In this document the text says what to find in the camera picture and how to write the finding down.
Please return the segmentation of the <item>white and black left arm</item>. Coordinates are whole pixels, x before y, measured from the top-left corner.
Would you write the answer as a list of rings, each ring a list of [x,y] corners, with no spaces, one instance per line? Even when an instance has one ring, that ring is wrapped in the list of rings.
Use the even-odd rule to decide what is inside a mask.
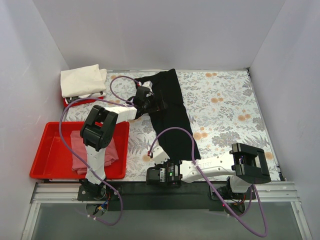
[[[106,180],[105,153],[112,141],[116,125],[167,108],[163,93],[152,90],[145,84],[137,88],[132,102],[128,101],[114,107],[93,106],[80,130],[86,150],[87,167],[85,180],[81,185],[92,198],[101,200],[107,193],[103,185],[103,181]]]

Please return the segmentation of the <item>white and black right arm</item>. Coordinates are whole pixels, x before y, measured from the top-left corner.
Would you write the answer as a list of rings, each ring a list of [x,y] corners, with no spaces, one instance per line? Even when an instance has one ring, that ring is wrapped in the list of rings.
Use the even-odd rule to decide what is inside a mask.
[[[181,182],[193,183],[203,178],[227,177],[227,185],[220,194],[237,199],[251,185],[271,182],[265,152],[261,148],[242,143],[232,144],[224,154],[191,160],[170,160],[163,148],[157,145],[149,156],[155,166],[146,173],[146,184],[154,186],[180,186]]]

